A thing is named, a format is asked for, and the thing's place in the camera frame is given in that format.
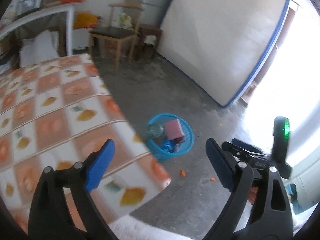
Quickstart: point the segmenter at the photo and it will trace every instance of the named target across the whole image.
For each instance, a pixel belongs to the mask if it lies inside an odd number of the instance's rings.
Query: white mattress
[[[158,51],[227,106],[263,65],[289,1],[173,0]]]

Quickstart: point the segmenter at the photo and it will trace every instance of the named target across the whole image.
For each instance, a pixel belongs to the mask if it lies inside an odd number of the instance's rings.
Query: bed
[[[36,184],[46,166],[84,161],[111,138],[115,156],[91,192],[107,223],[155,197],[165,169],[130,126],[88,54],[60,57],[0,76],[0,196],[27,231]],[[85,230],[68,189],[75,225]]]

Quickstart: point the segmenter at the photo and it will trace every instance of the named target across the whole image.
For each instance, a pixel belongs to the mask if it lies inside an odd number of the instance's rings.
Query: concrete floor
[[[124,115],[141,138],[146,138],[146,123],[159,113],[183,118],[193,129],[193,148],[182,156],[163,163],[172,177],[171,184],[157,197],[132,213],[152,226],[202,239],[211,228],[230,193],[217,179],[206,154],[205,143],[213,137],[219,144],[232,138],[251,143],[244,131],[245,108],[238,102],[221,109],[203,90],[170,63],[156,56],[144,55],[138,62],[122,60],[114,76],[110,55],[93,60],[108,89]],[[179,170],[186,177],[179,176]],[[246,225],[251,205],[247,203],[237,230]]]

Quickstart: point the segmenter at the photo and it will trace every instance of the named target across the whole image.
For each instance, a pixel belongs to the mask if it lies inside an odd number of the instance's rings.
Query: green light
[[[289,133],[290,133],[289,122],[284,122],[284,137],[285,137],[285,139],[289,138]]]

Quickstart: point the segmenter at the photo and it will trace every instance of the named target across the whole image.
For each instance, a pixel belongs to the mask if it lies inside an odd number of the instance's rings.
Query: wooden chair
[[[131,47],[130,47],[128,61],[131,62],[131,60],[132,60],[135,41],[136,41],[136,37],[138,34],[138,30],[139,30],[140,15],[141,15],[141,12],[143,11],[143,8],[140,5],[130,4],[130,3],[110,3],[109,6],[111,7],[111,14],[110,14],[110,18],[109,18],[109,27],[98,27],[98,28],[94,28],[92,31],[90,31],[89,53],[91,54],[91,57],[92,57],[92,45],[91,44],[92,44],[93,37],[102,38],[102,39],[109,40],[109,41],[115,41],[117,43],[117,51],[116,51],[116,58],[115,58],[115,65],[116,65],[115,74],[117,74],[118,68],[119,68],[119,57],[120,57],[120,53],[121,53],[121,44],[122,44],[122,42],[130,40],[130,39],[132,39],[132,43],[131,43]],[[122,7],[122,8],[138,10],[138,16],[137,16],[136,22],[134,24],[134,29],[123,29],[123,28],[111,26],[111,21],[113,18],[113,13],[114,13],[115,7]]]

